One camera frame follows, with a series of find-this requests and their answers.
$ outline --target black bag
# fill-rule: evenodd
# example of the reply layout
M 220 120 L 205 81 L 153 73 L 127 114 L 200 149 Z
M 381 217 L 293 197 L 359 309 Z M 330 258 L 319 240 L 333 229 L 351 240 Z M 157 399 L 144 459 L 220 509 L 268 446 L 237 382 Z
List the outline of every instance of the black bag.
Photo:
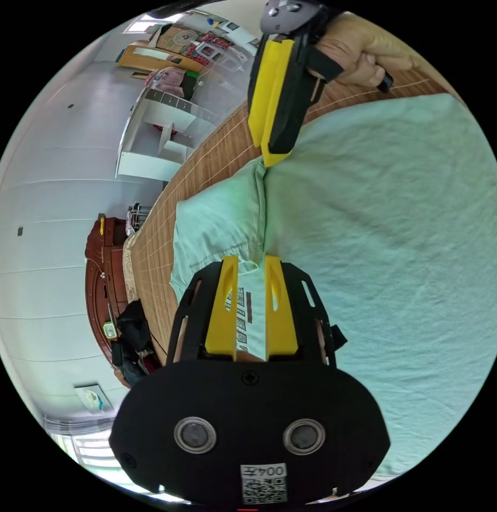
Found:
M 136 352 L 152 349 L 152 337 L 140 300 L 135 300 L 126 307 L 117 318 L 116 325 L 122 333 L 121 337 Z
M 139 356 L 135 350 L 120 336 L 118 341 L 111 343 L 111 362 L 124 376 L 125 381 L 134 386 L 147 373 L 138 364 Z

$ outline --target white wall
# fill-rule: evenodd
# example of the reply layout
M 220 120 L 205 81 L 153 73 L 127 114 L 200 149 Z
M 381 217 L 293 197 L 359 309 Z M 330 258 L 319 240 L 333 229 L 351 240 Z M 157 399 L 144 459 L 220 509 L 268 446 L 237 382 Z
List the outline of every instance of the white wall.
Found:
M 32 125 L 36 114 L 44 107 L 44 105 L 74 76 L 76 76 L 82 69 L 84 69 L 91 61 L 94 60 L 96 54 L 105 42 L 106 35 L 99 37 L 93 43 L 89 44 L 76 56 L 74 56 L 65 66 L 63 66 L 58 73 L 46 84 L 44 89 L 36 97 L 35 101 L 29 106 L 26 113 L 19 122 L 14 133 L 10 137 L 3 156 L 0 161 L 0 189 L 2 180 L 6 174 L 6 170 L 10 163 L 10 159 L 15 153 L 20 141 L 23 139 L 29 127 Z M 6 351 L 6 348 L 0 339 L 0 356 L 3 360 L 6 372 L 9 375 L 13 385 L 15 386 L 19 396 L 24 401 L 26 407 L 40 423 L 43 423 L 42 413 L 32 400 L 31 396 L 26 392 L 26 389 L 20 380 L 15 367 Z
M 201 8 L 202 11 L 233 21 L 255 37 L 261 36 L 261 18 L 267 0 L 224 0 Z
M 131 43 L 135 43 L 136 41 L 146 41 L 149 39 L 150 34 L 123 33 L 124 30 L 126 30 L 129 25 L 131 25 L 131 23 L 137 18 L 138 16 L 132 20 L 126 21 L 125 23 L 119 25 L 118 27 L 111 30 L 108 34 L 106 34 L 106 40 L 95 57 L 96 61 L 114 62 L 119 56 L 120 52 L 124 48 L 127 48 Z
M 123 218 L 129 204 L 152 205 L 162 190 L 114 177 L 143 85 L 129 74 L 95 62 L 61 88 L 36 113 L 0 185 L 0 340 L 36 406 L 54 417 L 88 415 L 75 385 L 97 382 L 115 406 L 125 396 L 86 314 L 84 249 L 99 213 Z
M 224 0 L 223 2 L 204 5 L 200 10 L 231 20 L 254 34 L 255 37 L 260 37 L 261 29 L 259 25 L 265 3 L 266 0 Z M 95 58 L 96 61 L 114 61 L 128 45 L 135 41 L 147 40 L 150 37 L 149 34 L 123 33 L 134 19 L 119 25 L 107 34 L 106 41 Z

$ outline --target wooden headboard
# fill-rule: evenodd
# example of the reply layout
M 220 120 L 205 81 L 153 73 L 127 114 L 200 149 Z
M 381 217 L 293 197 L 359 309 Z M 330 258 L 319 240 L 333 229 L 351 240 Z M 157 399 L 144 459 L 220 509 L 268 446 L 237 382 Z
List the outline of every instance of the wooden headboard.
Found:
M 86 240 L 86 312 L 97 343 L 111 366 L 111 340 L 102 330 L 128 304 L 122 271 L 125 220 L 99 215 Z

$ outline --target pink cloth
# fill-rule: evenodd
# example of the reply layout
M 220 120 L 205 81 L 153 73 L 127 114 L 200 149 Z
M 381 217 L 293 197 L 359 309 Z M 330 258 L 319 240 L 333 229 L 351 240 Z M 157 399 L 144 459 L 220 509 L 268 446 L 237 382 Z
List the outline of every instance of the pink cloth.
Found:
M 185 74 L 185 69 L 167 66 L 164 69 L 160 69 L 151 73 L 145 80 L 145 85 L 149 85 L 151 89 L 156 89 L 157 91 L 161 92 L 168 92 L 169 94 L 183 98 L 184 91 L 180 85 Z

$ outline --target bamboo mat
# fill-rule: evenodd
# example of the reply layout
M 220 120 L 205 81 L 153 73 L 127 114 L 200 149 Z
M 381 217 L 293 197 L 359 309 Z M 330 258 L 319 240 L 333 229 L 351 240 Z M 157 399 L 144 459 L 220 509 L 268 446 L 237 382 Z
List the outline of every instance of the bamboo mat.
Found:
M 438 94 L 444 89 L 416 71 L 396 73 L 388 94 L 366 88 L 328 84 L 304 124 L 344 107 L 370 101 Z M 254 148 L 243 104 L 186 161 L 154 204 L 131 248 L 136 290 L 152 331 L 154 350 L 165 364 L 177 299 L 170 286 L 173 268 L 173 228 L 176 205 L 207 187 L 232 176 L 261 155 Z

